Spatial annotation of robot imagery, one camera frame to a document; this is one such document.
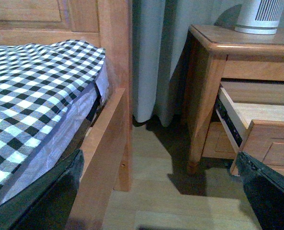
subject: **black and white checkered fabric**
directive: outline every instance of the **black and white checkered fabric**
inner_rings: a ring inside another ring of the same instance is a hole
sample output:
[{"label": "black and white checkered fabric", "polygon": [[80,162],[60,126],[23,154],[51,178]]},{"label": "black and white checkered fabric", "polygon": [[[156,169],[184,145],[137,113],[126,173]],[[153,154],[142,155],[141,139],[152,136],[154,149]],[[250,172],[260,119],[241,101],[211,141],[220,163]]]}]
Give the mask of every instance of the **black and white checkered fabric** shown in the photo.
[{"label": "black and white checkered fabric", "polygon": [[0,189],[94,82],[105,51],[68,40],[0,46]]}]

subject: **air purifier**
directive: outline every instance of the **air purifier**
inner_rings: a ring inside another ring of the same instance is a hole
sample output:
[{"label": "air purifier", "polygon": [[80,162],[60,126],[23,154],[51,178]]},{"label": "air purifier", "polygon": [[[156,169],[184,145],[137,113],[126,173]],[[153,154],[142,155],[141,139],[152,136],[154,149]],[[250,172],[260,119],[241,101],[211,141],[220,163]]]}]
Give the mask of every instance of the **air purifier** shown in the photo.
[{"label": "air purifier", "polygon": [[273,35],[283,8],[284,0],[245,0],[235,30],[248,34]]}]

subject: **curtain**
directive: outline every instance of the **curtain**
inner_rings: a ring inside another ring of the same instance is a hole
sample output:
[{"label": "curtain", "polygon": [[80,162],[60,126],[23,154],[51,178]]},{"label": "curtain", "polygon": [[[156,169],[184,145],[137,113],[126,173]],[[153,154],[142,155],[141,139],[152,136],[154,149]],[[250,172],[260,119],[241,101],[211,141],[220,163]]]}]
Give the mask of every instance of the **curtain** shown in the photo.
[{"label": "curtain", "polygon": [[[244,0],[133,0],[133,115],[170,124],[181,111],[179,57],[190,24],[234,25]],[[280,27],[284,27],[284,12]]]}]

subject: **open drawer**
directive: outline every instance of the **open drawer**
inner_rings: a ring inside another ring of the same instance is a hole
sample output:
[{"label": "open drawer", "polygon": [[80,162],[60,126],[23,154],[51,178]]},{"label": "open drawer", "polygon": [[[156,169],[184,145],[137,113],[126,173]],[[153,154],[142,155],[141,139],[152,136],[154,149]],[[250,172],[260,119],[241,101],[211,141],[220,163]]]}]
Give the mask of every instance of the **open drawer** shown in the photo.
[{"label": "open drawer", "polygon": [[222,81],[215,109],[236,153],[284,175],[284,84]]}]

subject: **floor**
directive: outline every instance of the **floor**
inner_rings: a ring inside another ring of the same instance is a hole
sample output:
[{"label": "floor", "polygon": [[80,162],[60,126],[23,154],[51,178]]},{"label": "floor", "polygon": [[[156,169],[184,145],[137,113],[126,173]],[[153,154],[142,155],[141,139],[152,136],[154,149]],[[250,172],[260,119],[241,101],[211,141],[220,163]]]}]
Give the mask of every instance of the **floor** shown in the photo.
[{"label": "floor", "polygon": [[184,170],[189,135],[176,117],[133,127],[133,183],[113,191],[103,230],[260,230],[228,160],[203,158],[196,176]]}]

